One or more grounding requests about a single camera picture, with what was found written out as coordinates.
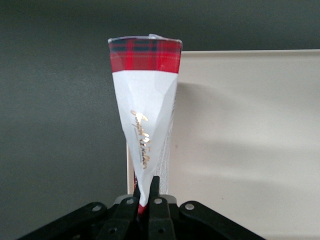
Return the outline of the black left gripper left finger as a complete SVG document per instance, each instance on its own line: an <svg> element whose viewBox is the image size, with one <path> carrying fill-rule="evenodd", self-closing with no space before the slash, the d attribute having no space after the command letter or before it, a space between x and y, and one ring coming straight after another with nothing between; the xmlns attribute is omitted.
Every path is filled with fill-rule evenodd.
<svg viewBox="0 0 320 240"><path fill-rule="evenodd" d="M21 240L124 240L135 221L140 191L117 197L112 207L92 202L24 236Z"/></svg>

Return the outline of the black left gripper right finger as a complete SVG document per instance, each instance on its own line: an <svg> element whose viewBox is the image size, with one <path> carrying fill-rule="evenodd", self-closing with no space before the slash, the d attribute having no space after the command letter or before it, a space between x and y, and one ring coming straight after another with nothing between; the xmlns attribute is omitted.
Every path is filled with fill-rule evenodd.
<svg viewBox="0 0 320 240"><path fill-rule="evenodd" d="M149 240L263 239L200 202L191 200L178 206L175 197L160 194L159 176L151 182L147 213Z"/></svg>

